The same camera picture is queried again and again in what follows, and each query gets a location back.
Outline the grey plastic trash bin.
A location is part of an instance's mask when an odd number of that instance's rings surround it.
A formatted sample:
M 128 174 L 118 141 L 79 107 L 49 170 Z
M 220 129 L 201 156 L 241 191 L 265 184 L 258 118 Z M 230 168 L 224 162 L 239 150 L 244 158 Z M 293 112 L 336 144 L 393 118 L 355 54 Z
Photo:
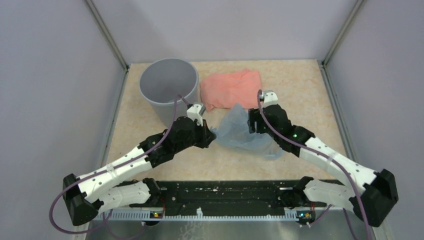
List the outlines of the grey plastic trash bin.
M 165 58 L 149 65 L 141 74 L 139 89 L 161 122 L 167 127 L 175 117 L 186 116 L 187 105 L 178 95 L 193 104 L 198 98 L 199 73 L 190 62 L 179 58 Z

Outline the light blue plastic trash bag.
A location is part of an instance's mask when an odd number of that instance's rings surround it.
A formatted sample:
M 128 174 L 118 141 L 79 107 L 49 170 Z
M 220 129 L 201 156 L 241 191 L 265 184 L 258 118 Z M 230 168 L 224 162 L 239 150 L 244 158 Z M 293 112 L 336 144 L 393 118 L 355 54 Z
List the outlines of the light blue plastic trash bag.
M 239 103 L 229 110 L 217 128 L 210 130 L 220 146 L 240 153 L 269 160 L 279 159 L 284 154 L 269 135 L 249 132 L 248 113 Z

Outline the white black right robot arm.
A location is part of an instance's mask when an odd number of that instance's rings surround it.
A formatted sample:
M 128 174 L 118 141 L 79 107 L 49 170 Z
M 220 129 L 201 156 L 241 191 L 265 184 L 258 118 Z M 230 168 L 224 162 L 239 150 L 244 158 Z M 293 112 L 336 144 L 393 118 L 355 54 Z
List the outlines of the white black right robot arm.
M 322 202 L 345 208 L 360 220 L 380 227 L 399 201 L 395 175 L 377 171 L 347 158 L 322 142 L 305 127 L 294 125 L 278 104 L 248 110 L 249 132 L 267 134 L 285 152 L 306 160 L 327 172 L 340 183 L 303 177 L 293 200 L 299 206 Z

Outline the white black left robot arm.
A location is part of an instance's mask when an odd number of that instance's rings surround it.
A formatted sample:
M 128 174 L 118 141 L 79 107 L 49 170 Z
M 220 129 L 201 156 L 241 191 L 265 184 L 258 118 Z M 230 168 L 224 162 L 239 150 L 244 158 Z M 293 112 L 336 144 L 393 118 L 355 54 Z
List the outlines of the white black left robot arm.
M 163 132 L 151 135 L 130 152 L 93 172 L 63 178 L 62 189 L 71 223 L 80 226 L 98 214 L 131 204 L 154 207 L 160 202 L 159 187 L 151 180 L 122 186 L 122 182 L 172 160 L 190 148 L 208 148 L 216 139 L 206 120 L 199 124 L 178 117 Z

